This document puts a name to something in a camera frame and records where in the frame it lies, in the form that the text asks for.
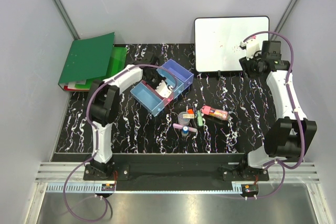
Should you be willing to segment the beige eraser block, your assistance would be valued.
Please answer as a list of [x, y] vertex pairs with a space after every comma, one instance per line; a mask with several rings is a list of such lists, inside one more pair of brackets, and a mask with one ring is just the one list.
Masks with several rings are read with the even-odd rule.
[[194, 114], [183, 114], [182, 117], [184, 119], [194, 119], [195, 118], [195, 115]]

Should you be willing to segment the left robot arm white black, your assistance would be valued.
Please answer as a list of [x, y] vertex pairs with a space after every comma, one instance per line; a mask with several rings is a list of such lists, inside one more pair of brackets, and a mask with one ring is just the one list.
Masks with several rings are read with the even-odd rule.
[[158, 73], [163, 70], [171, 77], [171, 72], [162, 66], [145, 63], [127, 65], [119, 73], [102, 81], [94, 81], [87, 99], [86, 118], [91, 125], [93, 136], [93, 151], [88, 159], [95, 167], [95, 174], [103, 180], [113, 175], [111, 131], [112, 123], [119, 114], [120, 95], [133, 84], [144, 80], [154, 90], [163, 88], [171, 92], [165, 77]]

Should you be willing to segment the pink plastic drawer box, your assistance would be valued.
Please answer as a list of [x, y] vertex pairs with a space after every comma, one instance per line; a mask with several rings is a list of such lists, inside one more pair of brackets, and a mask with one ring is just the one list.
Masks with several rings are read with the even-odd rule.
[[171, 103], [174, 99], [176, 99], [176, 97], [179, 95], [178, 92], [171, 92], [171, 94], [167, 97], [163, 99], [163, 104], [164, 106], [167, 106], [169, 103]]

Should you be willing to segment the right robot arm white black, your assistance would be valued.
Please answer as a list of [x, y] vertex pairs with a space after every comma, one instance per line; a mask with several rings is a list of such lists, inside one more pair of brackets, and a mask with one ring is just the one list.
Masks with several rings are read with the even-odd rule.
[[246, 55], [239, 63], [250, 78], [264, 78], [270, 89], [276, 121], [268, 130], [262, 147], [249, 152], [238, 167], [239, 176], [250, 180], [257, 168], [272, 164], [295, 169], [304, 156], [317, 131], [315, 121], [308, 120], [293, 86], [292, 61], [281, 57], [281, 42], [265, 40], [261, 44], [254, 38], [240, 43]]

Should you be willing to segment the white whiteboard black frame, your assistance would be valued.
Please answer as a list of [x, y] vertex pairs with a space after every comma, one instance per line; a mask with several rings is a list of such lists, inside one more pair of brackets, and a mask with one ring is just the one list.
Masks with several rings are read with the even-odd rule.
[[198, 72], [241, 71], [246, 56], [240, 43], [249, 35], [269, 30], [267, 16], [199, 17], [194, 20], [195, 68]]

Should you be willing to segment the purple plastic drawer box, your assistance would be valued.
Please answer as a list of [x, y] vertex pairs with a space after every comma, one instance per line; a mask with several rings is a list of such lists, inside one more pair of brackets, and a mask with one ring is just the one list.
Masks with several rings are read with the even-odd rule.
[[168, 60], [162, 65], [162, 67], [173, 73], [180, 81], [183, 82], [184, 90], [193, 83], [194, 74], [173, 59]]

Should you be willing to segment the light blue end drawer box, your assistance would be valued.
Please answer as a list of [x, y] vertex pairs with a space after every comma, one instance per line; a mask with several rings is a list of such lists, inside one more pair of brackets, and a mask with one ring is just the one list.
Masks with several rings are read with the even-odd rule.
[[167, 105], [166, 100], [144, 82], [132, 88], [131, 94], [153, 116], [157, 116]]

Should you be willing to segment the pink crayon tube case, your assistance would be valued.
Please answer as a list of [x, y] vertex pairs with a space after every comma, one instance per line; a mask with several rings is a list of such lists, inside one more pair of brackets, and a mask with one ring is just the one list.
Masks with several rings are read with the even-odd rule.
[[205, 105], [201, 108], [201, 112], [205, 115], [212, 116], [222, 121], [227, 121], [229, 114], [225, 110], [215, 109], [211, 106]]

